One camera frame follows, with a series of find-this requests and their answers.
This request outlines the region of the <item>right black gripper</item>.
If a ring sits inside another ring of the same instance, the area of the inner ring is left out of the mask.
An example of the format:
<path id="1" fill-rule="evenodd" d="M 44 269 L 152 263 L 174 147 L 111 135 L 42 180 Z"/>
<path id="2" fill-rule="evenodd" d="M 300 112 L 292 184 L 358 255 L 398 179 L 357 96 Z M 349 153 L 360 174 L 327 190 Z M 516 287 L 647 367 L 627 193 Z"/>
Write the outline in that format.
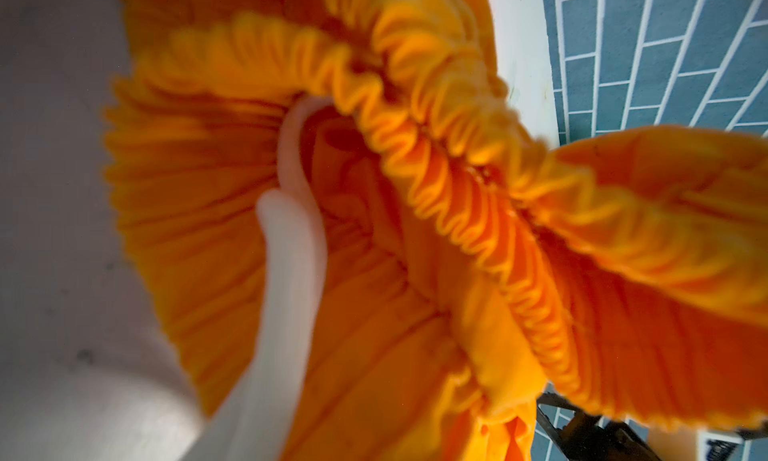
<path id="1" fill-rule="evenodd" d="M 571 420 L 557 428 L 544 406 L 573 412 Z M 590 415 L 552 392 L 537 399 L 537 423 L 547 437 L 568 460 L 585 461 L 659 461 L 660 457 L 625 422 L 609 421 L 599 426 L 600 416 Z"/>

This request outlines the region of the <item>orange shorts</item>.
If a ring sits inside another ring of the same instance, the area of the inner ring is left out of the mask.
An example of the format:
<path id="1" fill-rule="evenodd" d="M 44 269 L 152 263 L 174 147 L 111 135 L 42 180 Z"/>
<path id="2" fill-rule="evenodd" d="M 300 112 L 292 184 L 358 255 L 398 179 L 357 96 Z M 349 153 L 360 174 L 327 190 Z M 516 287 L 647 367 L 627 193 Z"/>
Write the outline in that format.
<path id="1" fill-rule="evenodd" d="M 107 177 L 206 433 L 191 460 L 527 460 L 547 385 L 767 419 L 767 144 L 550 149 L 488 0 L 122 0 Z"/>

